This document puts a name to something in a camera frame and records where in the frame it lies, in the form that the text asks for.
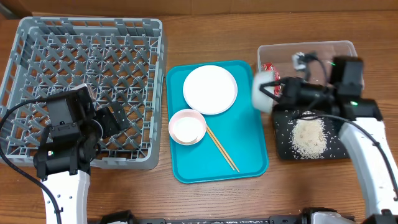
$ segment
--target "wooden tabletop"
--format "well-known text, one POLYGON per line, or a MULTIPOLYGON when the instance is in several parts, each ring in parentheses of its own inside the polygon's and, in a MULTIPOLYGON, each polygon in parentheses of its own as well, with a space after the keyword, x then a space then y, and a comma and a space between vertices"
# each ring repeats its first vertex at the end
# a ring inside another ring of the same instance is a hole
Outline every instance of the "wooden tabletop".
MULTIPOLYGON (((188 63, 241 59, 255 65, 266 44, 350 40, 365 61, 364 97, 379 103, 387 138, 398 159, 398 13, 323 12, 169 16, 160 18, 169 42, 167 69, 188 63)), ((3 21, 0 71, 5 70, 17 21, 3 21)), ((94 168, 88 217, 131 210, 139 218, 261 218, 330 207, 364 218, 364 200, 349 160, 286 162, 277 157, 268 117, 263 125, 269 168, 261 177, 185 185, 172 173, 167 100, 162 99, 159 165, 153 170, 94 168)), ((35 176, 35 169, 25 167, 35 176)), ((41 190, 0 165, 0 222, 45 223, 41 190)))

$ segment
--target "blue placemat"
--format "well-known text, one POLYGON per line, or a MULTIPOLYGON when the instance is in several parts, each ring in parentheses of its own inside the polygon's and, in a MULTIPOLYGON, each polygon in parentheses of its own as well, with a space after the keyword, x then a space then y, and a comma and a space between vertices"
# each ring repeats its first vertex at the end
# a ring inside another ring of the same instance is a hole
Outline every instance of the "blue placemat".
POLYGON ((206 133, 192 146, 182 146, 170 138, 174 176, 191 184, 262 175, 268 168, 268 156, 260 112, 251 104, 252 70, 246 62, 233 60, 172 68, 166 75, 169 120, 179 110, 190 108, 183 97, 183 83, 192 70, 203 65, 227 69, 238 84, 238 96, 229 110, 204 117, 241 172, 231 169, 206 133))

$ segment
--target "wooden chopstick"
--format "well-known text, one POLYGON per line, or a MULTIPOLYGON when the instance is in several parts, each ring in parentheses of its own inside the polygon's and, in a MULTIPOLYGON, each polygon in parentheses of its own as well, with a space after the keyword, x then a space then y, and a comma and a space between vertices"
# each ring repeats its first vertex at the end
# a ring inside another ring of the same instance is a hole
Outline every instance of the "wooden chopstick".
POLYGON ((241 171, 239 171, 238 167, 236 166, 234 161, 231 159, 231 157, 228 155, 228 153, 225 151, 224 147, 221 145, 221 143, 216 138, 214 133, 211 131, 209 126, 206 127, 206 130, 207 130, 207 133, 209 134, 209 136, 211 137, 211 139, 213 140, 213 142, 216 144, 217 148, 220 150, 220 153, 224 156, 225 160, 231 166, 232 170, 236 169, 237 172, 241 172, 241 171))

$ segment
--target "metal grid rack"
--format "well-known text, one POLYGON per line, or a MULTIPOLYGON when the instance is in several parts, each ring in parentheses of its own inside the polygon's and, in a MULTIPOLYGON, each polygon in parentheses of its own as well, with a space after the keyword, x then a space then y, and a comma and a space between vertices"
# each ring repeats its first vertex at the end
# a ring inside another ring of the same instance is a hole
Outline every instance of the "metal grid rack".
MULTIPOLYGON (((0 113, 90 83, 96 109, 119 101, 130 120, 125 132, 99 142, 101 154, 91 165, 152 169, 159 161, 165 53, 157 19, 27 17, 19 24, 0 88, 0 113)), ((45 103, 17 110, 1 133, 7 157, 32 166, 48 124, 45 103)))

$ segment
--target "pile of white grains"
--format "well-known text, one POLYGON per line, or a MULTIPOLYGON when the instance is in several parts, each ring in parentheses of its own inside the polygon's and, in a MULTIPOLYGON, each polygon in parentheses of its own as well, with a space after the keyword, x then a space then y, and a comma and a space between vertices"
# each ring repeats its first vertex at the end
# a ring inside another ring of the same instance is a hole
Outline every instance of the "pile of white grains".
MULTIPOLYGON (((312 112, 307 111, 304 114, 312 114, 312 112)), ((296 154, 300 154, 301 159, 323 158, 321 154, 326 150, 324 127, 322 119, 297 120, 291 134, 291 143, 293 150, 296 154)))

